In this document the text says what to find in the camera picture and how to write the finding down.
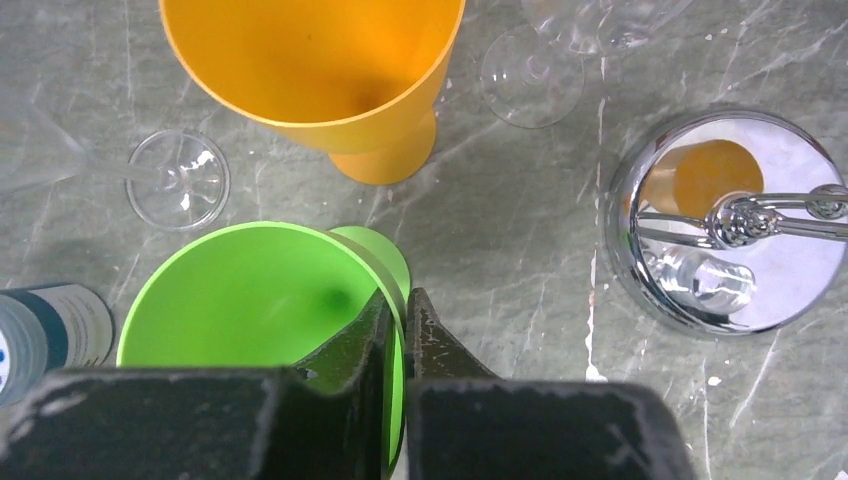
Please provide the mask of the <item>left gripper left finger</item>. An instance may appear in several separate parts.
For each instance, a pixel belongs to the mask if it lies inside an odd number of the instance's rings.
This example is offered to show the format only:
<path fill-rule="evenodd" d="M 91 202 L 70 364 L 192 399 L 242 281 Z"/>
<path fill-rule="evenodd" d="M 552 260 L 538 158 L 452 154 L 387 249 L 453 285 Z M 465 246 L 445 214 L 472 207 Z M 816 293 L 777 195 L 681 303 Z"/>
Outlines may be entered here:
<path fill-rule="evenodd" d="M 47 375 L 1 441 L 5 479 L 384 479 L 394 319 L 375 292 L 290 367 Z"/>

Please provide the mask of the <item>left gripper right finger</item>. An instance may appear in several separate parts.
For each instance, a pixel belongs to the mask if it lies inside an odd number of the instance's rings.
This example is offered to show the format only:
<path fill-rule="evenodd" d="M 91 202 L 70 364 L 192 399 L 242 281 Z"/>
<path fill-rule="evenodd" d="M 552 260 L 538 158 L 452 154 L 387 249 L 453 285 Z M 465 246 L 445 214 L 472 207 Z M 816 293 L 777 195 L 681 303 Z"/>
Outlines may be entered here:
<path fill-rule="evenodd" d="M 510 380 L 408 300 L 406 424 L 412 479 L 691 479 L 677 421 L 627 382 Z"/>

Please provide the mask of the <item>green plastic goblet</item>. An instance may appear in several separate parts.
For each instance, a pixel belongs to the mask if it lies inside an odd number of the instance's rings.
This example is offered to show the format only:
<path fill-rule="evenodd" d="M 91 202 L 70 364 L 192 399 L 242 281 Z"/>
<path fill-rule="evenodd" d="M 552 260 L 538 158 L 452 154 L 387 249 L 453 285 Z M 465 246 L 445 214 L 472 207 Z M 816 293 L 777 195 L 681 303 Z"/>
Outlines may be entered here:
<path fill-rule="evenodd" d="M 258 221 L 209 233 L 168 258 L 135 298 L 121 367 L 289 366 L 342 331 L 375 293 L 396 324 L 412 290 L 381 233 Z"/>

